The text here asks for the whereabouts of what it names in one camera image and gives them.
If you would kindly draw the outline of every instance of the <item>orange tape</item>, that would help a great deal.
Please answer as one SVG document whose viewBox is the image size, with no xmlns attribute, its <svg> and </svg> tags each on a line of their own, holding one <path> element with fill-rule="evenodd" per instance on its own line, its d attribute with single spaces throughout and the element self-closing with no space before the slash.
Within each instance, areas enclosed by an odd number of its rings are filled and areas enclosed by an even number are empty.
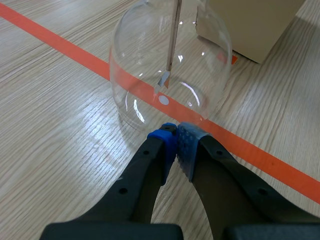
<svg viewBox="0 0 320 240">
<path fill-rule="evenodd" d="M 72 44 L 2 3 L 0 3 L 0 16 L 96 74 L 107 80 L 109 79 L 109 64 L 91 53 Z M 193 122 L 194 119 L 199 119 L 198 113 L 181 105 L 168 96 L 167 98 L 170 104 L 167 106 L 157 103 L 158 101 L 154 102 L 153 87 L 131 76 L 121 68 L 116 69 L 116 74 L 122 76 L 122 79 L 125 79 L 125 81 L 119 82 L 123 88 L 130 90 L 132 94 L 146 103 L 151 104 L 171 118 L 179 122 Z M 200 126 L 211 133 L 231 153 L 320 204 L 320 182 L 316 179 L 245 141 L 214 122 L 205 120 Z"/>
</svg>

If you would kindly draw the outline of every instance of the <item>clear glass bowl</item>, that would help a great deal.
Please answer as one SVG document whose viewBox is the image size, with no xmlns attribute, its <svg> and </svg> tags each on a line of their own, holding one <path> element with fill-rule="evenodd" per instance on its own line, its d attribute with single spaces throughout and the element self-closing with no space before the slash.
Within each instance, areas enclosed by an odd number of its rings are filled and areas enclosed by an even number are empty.
<svg viewBox="0 0 320 240">
<path fill-rule="evenodd" d="M 175 0 L 142 0 L 126 11 L 113 34 L 113 98 L 120 116 L 143 132 L 173 119 L 199 125 L 213 113 L 229 77 L 232 47 L 223 21 L 206 1 L 182 0 L 171 78 L 168 88 L 159 89 L 174 6 Z M 215 43 L 197 34 L 199 20 L 217 35 Z"/>
</svg>

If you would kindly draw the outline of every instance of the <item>metal rod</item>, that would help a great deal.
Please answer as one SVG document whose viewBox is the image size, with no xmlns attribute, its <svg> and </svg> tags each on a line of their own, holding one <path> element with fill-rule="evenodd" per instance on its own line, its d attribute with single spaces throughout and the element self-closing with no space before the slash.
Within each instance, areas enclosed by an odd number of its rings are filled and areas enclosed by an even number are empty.
<svg viewBox="0 0 320 240">
<path fill-rule="evenodd" d="M 166 60 L 166 70 L 167 71 L 171 71 L 172 62 L 174 60 L 174 53 L 175 53 L 175 47 L 176 47 L 181 6 L 182 6 L 182 0 L 175 0 L 173 15 L 172 15 L 172 23 L 171 23 L 171 33 L 170 33 L 168 57 Z"/>
<path fill-rule="evenodd" d="M 154 88 L 154 91 L 156 94 L 158 94 L 160 88 L 163 85 L 165 85 L 166 88 L 168 88 L 168 86 L 169 86 L 169 81 L 170 81 L 170 77 L 171 77 L 172 62 L 174 60 L 174 53 L 175 53 L 175 47 L 176 47 L 176 41 L 177 41 L 181 6 L 182 6 L 182 0 L 174 0 L 174 9 L 172 12 L 170 42 L 169 42 L 168 56 L 167 56 L 167 60 L 166 60 L 166 67 L 165 67 L 165 72 L 162 74 L 157 86 L 155 86 L 155 88 Z"/>
</svg>

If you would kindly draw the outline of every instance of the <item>textured rubber pad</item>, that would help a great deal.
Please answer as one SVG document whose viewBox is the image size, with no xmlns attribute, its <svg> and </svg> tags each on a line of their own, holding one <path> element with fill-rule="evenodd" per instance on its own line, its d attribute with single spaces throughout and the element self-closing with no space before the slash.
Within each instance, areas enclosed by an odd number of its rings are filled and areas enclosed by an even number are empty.
<svg viewBox="0 0 320 240">
<path fill-rule="evenodd" d="M 177 158 L 181 169 L 190 182 L 194 175 L 198 142 L 207 135 L 210 134 L 191 123 L 182 122 L 178 125 Z"/>
</svg>

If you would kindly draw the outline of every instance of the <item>wooden table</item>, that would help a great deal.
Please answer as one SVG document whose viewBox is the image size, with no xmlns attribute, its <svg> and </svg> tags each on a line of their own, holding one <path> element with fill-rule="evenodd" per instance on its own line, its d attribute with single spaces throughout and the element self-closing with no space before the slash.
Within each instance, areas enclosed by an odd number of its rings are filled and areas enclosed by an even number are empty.
<svg viewBox="0 0 320 240">
<path fill-rule="evenodd" d="M 133 4 L 1 2 L 106 62 L 112 31 Z M 0 239 L 38 239 L 47 224 L 92 207 L 145 136 L 119 119 L 103 77 L 3 18 L 0 29 Z M 307 0 L 264 64 L 238 56 L 219 105 L 219 125 L 318 181 L 319 39 L 320 2 Z M 320 216 L 318 203 L 238 160 Z M 212 238 L 200 198 L 176 163 L 152 221 L 179 224 L 186 240 Z"/>
</svg>

